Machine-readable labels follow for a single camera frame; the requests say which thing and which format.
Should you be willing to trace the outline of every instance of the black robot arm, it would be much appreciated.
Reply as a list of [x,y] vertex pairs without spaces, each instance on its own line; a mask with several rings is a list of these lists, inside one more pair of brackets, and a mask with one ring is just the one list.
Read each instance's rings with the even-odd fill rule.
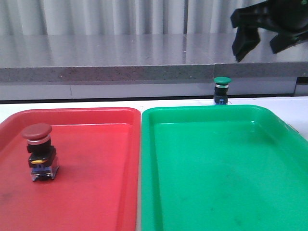
[[240,62],[260,42],[258,28],[277,32],[270,41],[273,53],[308,40],[308,0],[267,0],[236,9],[231,16],[237,29],[232,45]]

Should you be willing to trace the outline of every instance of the green tray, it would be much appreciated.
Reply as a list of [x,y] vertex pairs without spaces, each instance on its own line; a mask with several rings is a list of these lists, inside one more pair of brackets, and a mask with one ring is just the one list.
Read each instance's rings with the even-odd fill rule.
[[143,231],[307,231],[308,142],[252,105],[142,116]]

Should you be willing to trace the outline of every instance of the gray countertop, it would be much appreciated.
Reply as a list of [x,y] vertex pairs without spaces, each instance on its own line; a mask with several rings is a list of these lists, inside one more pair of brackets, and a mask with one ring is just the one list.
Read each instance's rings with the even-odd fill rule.
[[269,45],[274,34],[261,33],[261,43],[237,63],[234,36],[0,36],[0,84],[308,77],[308,43],[274,55]]

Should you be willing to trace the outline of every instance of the red tray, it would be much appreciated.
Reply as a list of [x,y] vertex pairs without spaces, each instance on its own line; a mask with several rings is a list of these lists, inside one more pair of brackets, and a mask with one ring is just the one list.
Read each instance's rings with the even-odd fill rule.
[[[52,125],[60,168],[32,182],[27,142]],[[140,112],[131,108],[28,110],[0,124],[0,230],[134,231]]]

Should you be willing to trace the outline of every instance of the yellow label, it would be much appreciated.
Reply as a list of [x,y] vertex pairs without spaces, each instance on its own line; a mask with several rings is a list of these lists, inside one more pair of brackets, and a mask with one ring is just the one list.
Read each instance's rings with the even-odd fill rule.
[[33,160],[31,161],[32,164],[36,165],[36,164],[43,164],[45,163],[47,160]]

